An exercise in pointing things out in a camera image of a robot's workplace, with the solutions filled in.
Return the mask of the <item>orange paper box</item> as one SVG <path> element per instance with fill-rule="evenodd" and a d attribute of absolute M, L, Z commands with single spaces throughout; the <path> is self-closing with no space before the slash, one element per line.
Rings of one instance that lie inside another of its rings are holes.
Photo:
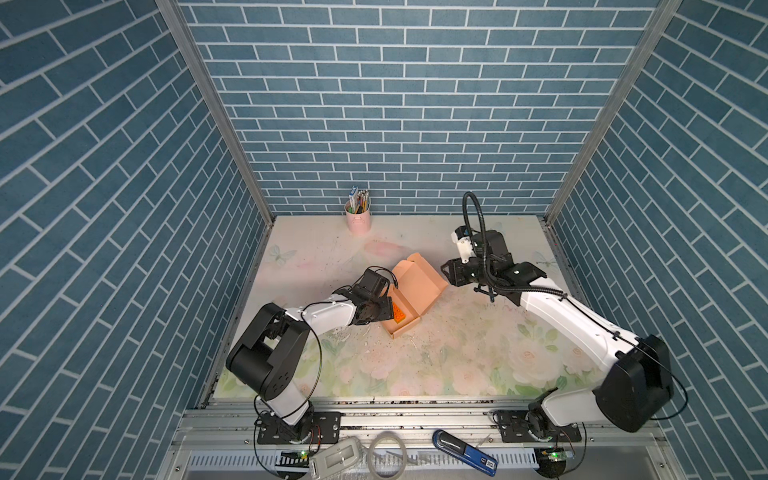
<path fill-rule="evenodd" d="M 406 318 L 400 323 L 384 321 L 383 327 L 392 339 L 396 339 L 418 324 L 449 284 L 419 253 L 400 261 L 393 273 L 398 286 L 391 289 L 389 295 Z"/>

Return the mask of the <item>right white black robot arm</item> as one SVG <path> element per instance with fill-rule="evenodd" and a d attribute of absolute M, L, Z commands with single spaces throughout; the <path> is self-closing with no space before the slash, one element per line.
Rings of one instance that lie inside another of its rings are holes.
<path fill-rule="evenodd" d="M 571 340 L 604 373 L 601 383 L 563 392 L 550 389 L 528 406 L 532 436 L 549 439 L 571 424 L 608 422 L 634 433 L 674 395 L 667 345 L 609 322 L 562 290 L 538 266 L 517 263 L 503 235 L 458 227 L 451 235 L 459 256 L 441 267 L 456 287 L 473 285 L 490 299 L 505 297 Z"/>

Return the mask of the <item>orange toy brick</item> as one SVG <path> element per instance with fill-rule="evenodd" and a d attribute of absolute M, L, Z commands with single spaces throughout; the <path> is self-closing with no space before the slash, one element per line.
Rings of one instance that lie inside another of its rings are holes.
<path fill-rule="evenodd" d="M 406 314 L 395 302 L 392 302 L 392 307 L 393 307 L 393 320 L 396 323 L 402 322 L 406 318 Z"/>

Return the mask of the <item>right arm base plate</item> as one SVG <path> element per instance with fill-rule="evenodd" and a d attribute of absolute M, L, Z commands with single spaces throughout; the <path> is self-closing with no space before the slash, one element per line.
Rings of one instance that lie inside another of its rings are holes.
<path fill-rule="evenodd" d="M 577 424 L 558 427 L 538 411 L 495 410 L 491 412 L 490 418 L 504 443 L 564 441 L 566 444 L 576 444 L 582 440 Z"/>

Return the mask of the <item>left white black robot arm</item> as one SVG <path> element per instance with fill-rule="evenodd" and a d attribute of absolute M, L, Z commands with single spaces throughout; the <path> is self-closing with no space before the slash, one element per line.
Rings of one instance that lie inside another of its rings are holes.
<path fill-rule="evenodd" d="M 309 397 L 294 383 L 306 342 L 342 327 L 392 320 L 390 290 L 398 285 L 391 270 L 372 266 L 324 300 L 296 308 L 265 304 L 232 346 L 225 366 L 279 420 L 295 427 L 311 409 Z"/>

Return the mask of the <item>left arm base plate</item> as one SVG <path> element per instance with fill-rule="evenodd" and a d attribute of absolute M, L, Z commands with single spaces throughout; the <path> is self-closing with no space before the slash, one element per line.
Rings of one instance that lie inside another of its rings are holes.
<path fill-rule="evenodd" d="M 342 415 L 337 411 L 307 411 L 295 425 L 272 412 L 259 414 L 256 442 L 259 445 L 317 443 L 336 444 Z"/>

